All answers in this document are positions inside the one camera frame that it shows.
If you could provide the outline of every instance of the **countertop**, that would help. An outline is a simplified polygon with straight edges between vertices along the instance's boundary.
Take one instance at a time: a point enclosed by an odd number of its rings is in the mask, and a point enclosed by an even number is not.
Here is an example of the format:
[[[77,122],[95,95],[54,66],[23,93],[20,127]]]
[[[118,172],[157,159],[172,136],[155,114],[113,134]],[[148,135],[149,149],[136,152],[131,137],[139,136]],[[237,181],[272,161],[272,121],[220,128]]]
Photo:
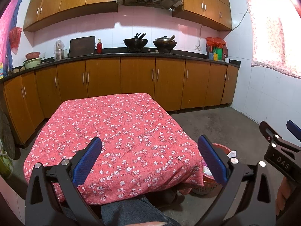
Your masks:
[[[20,72],[14,73],[12,75],[6,76],[2,79],[0,79],[0,82],[5,82],[9,79],[12,79],[16,76],[20,76],[22,74],[37,70],[46,68],[53,65],[63,64],[63,63],[69,63],[74,61],[81,61],[81,60],[89,60],[89,59],[99,59],[99,58],[113,58],[113,57],[157,57],[157,58],[173,58],[173,59],[189,59],[189,60],[198,60],[203,62],[210,62],[210,63],[216,63],[221,65],[232,65],[235,67],[240,67],[240,61],[237,60],[231,60],[230,63],[226,63],[223,61],[214,61],[206,59],[207,55],[201,54],[201,53],[193,53],[193,52],[187,52],[187,51],[181,51],[181,50],[171,50],[171,53],[162,53],[162,52],[155,52],[155,48],[143,48],[142,52],[129,52],[127,47],[118,47],[118,48],[104,48],[102,51],[102,54],[93,54],[93,55],[86,55],[86,56],[80,56],[80,57],[74,57],[74,58],[67,58],[59,61],[54,61],[52,58],[44,59],[42,62],[49,61],[49,63],[43,64],[41,66],[37,66],[34,68],[22,70]]]

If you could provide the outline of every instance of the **jeans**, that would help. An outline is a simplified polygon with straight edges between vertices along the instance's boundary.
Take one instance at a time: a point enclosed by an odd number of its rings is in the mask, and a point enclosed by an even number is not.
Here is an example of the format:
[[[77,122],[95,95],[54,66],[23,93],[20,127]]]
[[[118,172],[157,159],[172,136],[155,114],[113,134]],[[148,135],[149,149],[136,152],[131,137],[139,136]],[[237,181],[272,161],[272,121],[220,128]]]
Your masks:
[[[125,226],[152,221],[166,222],[166,226],[181,226],[155,208],[144,195],[103,205],[101,216],[106,226]]]

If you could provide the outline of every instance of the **red plastic bag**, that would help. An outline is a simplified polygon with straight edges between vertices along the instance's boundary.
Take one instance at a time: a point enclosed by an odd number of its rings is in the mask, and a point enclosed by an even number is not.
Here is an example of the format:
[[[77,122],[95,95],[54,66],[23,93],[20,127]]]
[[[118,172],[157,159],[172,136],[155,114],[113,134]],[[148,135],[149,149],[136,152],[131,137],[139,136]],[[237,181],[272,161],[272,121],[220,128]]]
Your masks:
[[[223,46],[225,46],[227,43],[219,38],[219,37],[207,37],[206,38],[206,41],[207,41],[207,45],[209,46],[213,46],[213,47],[219,47],[219,48],[222,48]]]
[[[22,28],[20,27],[14,27],[13,29],[11,29],[11,31],[9,32],[9,43],[11,45],[11,51],[14,54],[18,53],[18,48],[20,45],[20,38],[21,38],[21,32],[22,32]]]

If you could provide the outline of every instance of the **black wok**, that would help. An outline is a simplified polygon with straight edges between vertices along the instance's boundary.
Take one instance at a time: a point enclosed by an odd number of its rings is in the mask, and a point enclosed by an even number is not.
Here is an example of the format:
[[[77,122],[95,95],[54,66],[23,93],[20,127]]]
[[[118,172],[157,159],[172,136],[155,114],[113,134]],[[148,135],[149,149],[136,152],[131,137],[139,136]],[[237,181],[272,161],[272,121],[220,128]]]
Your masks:
[[[168,38],[166,36],[157,38],[153,41],[155,47],[158,49],[166,49],[171,50],[176,46],[176,42],[173,40],[175,36],[173,35],[171,38]]]
[[[136,36],[134,38],[124,39],[123,40],[124,44],[130,49],[141,49],[141,48],[145,47],[148,40],[142,39],[142,38],[145,37],[146,33],[143,33],[138,38],[139,35],[140,35],[140,33],[136,33]]]

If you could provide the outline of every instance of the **concrete floor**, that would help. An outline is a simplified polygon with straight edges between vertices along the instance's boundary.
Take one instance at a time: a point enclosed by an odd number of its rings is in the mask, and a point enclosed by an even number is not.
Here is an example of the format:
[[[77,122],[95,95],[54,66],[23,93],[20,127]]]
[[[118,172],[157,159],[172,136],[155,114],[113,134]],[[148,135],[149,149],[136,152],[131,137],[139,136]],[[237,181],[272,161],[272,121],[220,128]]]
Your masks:
[[[268,142],[259,132],[259,125],[231,107],[182,111],[171,114],[171,116],[195,141],[200,135],[206,134],[211,142],[223,144],[231,150],[237,150],[237,157],[243,163],[255,165],[258,161],[263,160]],[[20,158],[14,161],[14,174],[7,180],[8,184],[23,198],[25,198],[27,187],[23,176],[23,163],[34,144],[34,140],[26,149],[20,150]],[[283,176],[271,165],[267,164],[267,168],[274,194],[276,194]],[[244,187],[245,183],[242,183],[226,218],[234,214]],[[179,196],[180,203],[161,210],[181,225],[193,226],[212,204],[219,191],[220,187],[217,187],[207,195],[190,193],[186,196]]]

